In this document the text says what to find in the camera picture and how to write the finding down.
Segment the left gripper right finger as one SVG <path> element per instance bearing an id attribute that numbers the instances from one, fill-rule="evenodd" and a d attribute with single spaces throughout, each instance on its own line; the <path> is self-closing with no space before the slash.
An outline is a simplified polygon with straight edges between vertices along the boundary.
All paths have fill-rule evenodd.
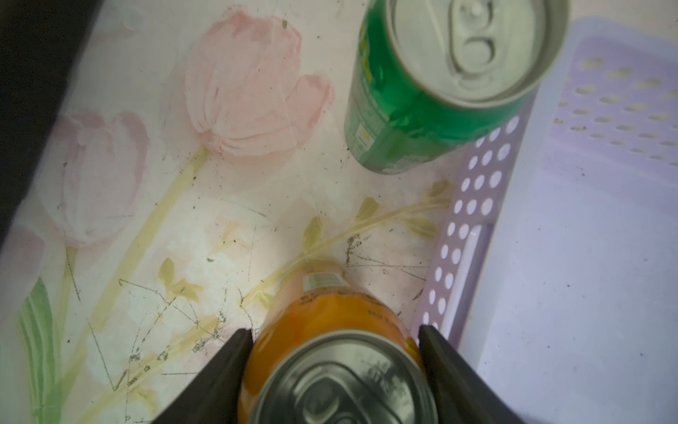
<path id="1" fill-rule="evenodd" d="M 418 330 L 420 353 L 439 422 L 523 424 L 433 326 Z"/>

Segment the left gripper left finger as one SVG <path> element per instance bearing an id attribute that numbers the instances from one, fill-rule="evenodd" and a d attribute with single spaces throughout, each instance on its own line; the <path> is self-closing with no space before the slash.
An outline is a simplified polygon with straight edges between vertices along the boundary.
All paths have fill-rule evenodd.
<path id="1" fill-rule="evenodd" d="M 238 395 L 253 345 L 250 330 L 237 330 L 154 422 L 236 423 Z"/>

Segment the orange soda can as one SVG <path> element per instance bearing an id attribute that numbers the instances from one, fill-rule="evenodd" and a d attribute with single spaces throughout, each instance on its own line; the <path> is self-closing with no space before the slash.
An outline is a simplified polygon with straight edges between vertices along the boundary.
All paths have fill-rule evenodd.
<path id="1" fill-rule="evenodd" d="M 245 366 L 240 423 L 436 423 L 401 319 L 335 261 L 284 275 Z"/>

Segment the purple perforated plastic basket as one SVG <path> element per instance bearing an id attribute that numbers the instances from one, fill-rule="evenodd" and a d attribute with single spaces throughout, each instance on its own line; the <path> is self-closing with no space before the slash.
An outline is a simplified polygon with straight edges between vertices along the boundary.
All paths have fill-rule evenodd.
<path id="1" fill-rule="evenodd" d="M 469 146 L 415 326 L 525 423 L 677 420 L 677 45 L 577 19 Z"/>

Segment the green soda can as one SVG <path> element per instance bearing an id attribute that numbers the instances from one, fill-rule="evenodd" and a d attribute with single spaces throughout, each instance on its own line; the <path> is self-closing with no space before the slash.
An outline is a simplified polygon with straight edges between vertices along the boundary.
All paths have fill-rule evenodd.
<path id="1" fill-rule="evenodd" d="M 434 161 L 516 115 L 559 55 L 567 1 L 372 1 L 344 123 L 366 169 Z"/>

